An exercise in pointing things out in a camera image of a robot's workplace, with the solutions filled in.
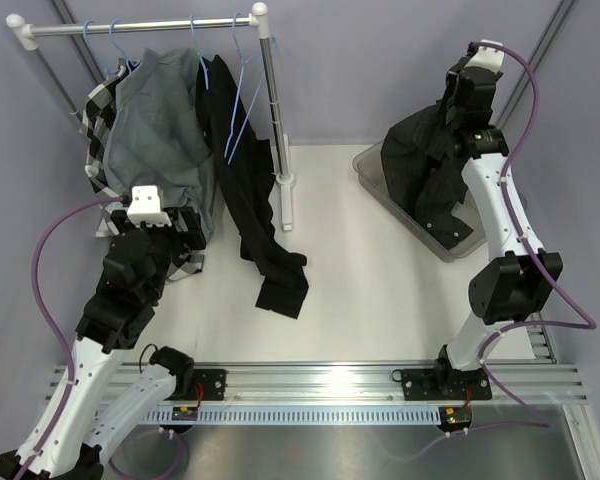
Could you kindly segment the dark pinstriped shirt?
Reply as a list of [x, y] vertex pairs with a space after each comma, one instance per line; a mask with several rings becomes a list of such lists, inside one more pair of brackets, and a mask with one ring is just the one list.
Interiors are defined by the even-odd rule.
[[447, 250], [473, 229], [453, 215], [468, 187], [462, 164], [434, 143], [444, 140], [438, 104], [429, 105], [393, 125], [381, 146], [381, 165], [390, 199]]

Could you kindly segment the plain black shirt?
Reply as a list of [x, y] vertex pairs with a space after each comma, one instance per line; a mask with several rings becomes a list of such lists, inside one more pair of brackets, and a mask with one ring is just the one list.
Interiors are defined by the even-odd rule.
[[214, 157], [220, 190], [241, 237], [240, 256], [255, 264], [263, 277], [256, 306], [296, 319], [309, 290], [307, 258], [289, 252], [275, 240], [274, 166], [270, 143], [259, 139], [240, 99], [237, 85], [218, 55], [197, 73], [197, 120]]

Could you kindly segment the blue hanger of black shirt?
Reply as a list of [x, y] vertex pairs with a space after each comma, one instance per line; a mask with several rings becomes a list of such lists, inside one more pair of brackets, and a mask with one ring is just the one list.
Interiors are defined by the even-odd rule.
[[205, 88], [205, 91], [209, 91], [209, 89], [210, 89], [209, 69], [208, 69], [206, 60], [199, 48], [199, 45], [198, 45], [198, 42], [196, 39], [196, 25], [195, 25], [195, 18], [193, 15], [189, 16], [189, 28], [190, 28], [190, 32], [191, 32], [192, 42], [194, 44], [194, 49], [197, 54], [198, 63], [199, 63], [200, 68], [202, 69], [204, 88]]

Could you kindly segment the blue hanger of pinstriped shirt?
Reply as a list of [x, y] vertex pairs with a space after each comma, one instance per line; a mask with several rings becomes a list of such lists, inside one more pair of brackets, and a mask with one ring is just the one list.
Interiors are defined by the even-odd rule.
[[228, 137], [227, 137], [227, 140], [225, 143], [225, 147], [224, 147], [223, 157], [226, 161], [227, 166], [230, 166], [234, 161], [238, 146], [241, 142], [244, 131], [246, 130], [247, 123], [250, 119], [251, 112], [254, 108], [255, 101], [257, 100], [257, 98], [259, 96], [259, 92], [260, 92], [262, 85], [264, 83], [264, 80], [265, 80], [265, 71], [262, 71], [259, 81], [258, 81], [258, 84], [256, 86], [255, 93], [253, 94], [253, 97], [251, 99], [251, 102], [249, 103], [249, 106], [247, 108], [243, 108], [244, 115], [242, 117], [241, 123], [238, 123], [239, 107], [243, 105], [241, 94], [242, 94], [242, 86], [243, 86], [244, 78], [245, 78], [246, 66], [250, 62], [252, 62], [257, 56], [260, 56], [263, 53], [263, 48], [259, 47], [257, 52], [253, 53], [249, 57], [246, 57], [243, 54], [240, 42], [239, 42], [239, 40], [237, 38], [237, 34], [236, 34], [237, 20], [240, 17], [241, 17], [240, 13], [235, 13], [232, 18], [232, 25], [231, 25], [232, 38], [233, 38], [236, 52], [237, 52], [237, 55], [238, 55], [238, 58], [240, 61], [240, 71], [239, 71], [238, 83], [236, 84], [236, 92], [235, 92], [233, 108], [232, 108], [232, 112], [231, 112], [229, 134], [228, 134]]

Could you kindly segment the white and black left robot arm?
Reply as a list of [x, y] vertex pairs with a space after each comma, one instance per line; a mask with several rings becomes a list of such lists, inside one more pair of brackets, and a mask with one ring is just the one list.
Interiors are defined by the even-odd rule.
[[118, 210], [94, 295], [84, 307], [76, 339], [63, 347], [67, 367], [41, 419], [16, 450], [0, 454], [2, 479], [99, 479], [111, 457], [159, 402], [205, 391], [194, 361], [162, 347], [104, 412], [97, 408], [161, 299], [172, 264], [190, 253], [175, 212]]

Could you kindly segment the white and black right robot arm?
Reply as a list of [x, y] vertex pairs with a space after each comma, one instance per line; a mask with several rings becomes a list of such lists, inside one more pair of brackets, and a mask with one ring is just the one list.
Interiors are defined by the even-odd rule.
[[561, 256], [545, 249], [527, 219], [507, 142], [490, 123], [501, 66], [501, 55], [489, 50], [464, 57], [447, 74], [440, 108], [488, 245], [488, 263], [468, 286], [471, 312], [434, 363], [430, 384], [449, 400], [491, 398], [486, 356], [544, 307], [563, 271]]

